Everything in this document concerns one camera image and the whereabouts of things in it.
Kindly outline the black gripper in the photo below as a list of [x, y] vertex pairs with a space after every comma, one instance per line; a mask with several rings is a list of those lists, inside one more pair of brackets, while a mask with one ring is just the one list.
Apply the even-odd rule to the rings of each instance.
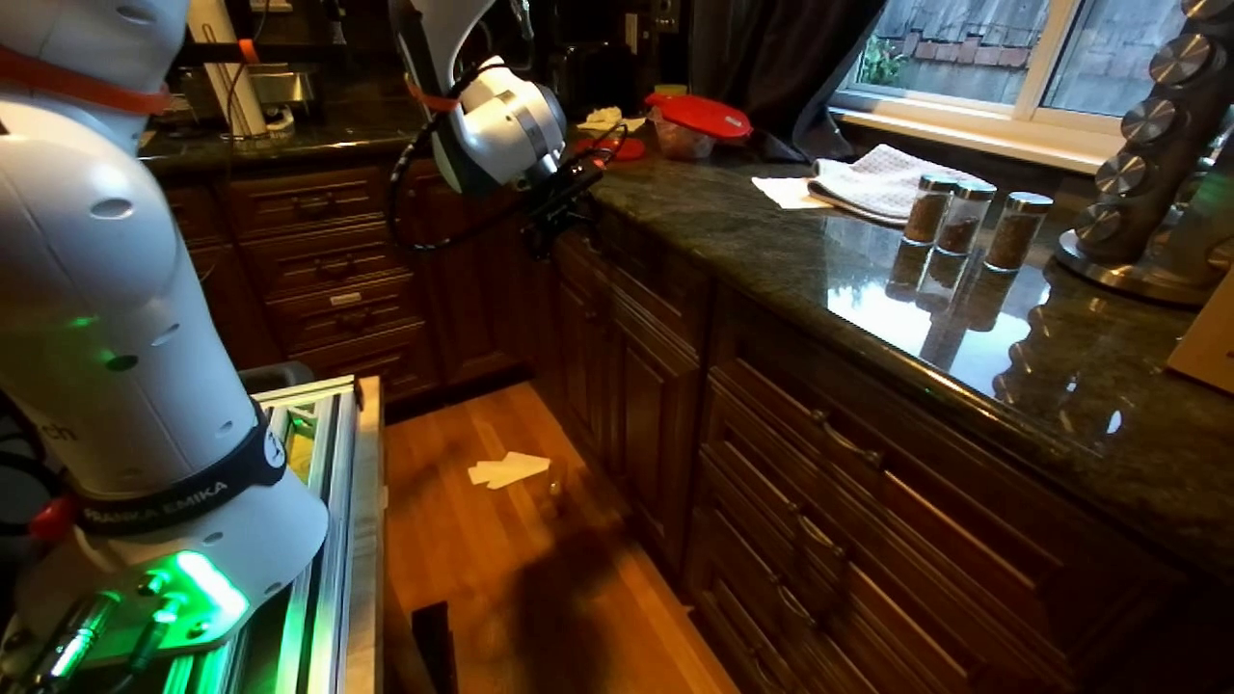
[[525, 235], [527, 241], [554, 241], [577, 214], [582, 194], [603, 176], [594, 156], [570, 157], [561, 172], [537, 181], [525, 194]]

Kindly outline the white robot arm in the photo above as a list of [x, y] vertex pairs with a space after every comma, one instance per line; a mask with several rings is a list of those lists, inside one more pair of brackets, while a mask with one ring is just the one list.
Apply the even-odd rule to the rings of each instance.
[[328, 541], [140, 162], [185, 18], [188, 0], [0, 0], [0, 388], [70, 486], [17, 584], [10, 694], [206, 653]]

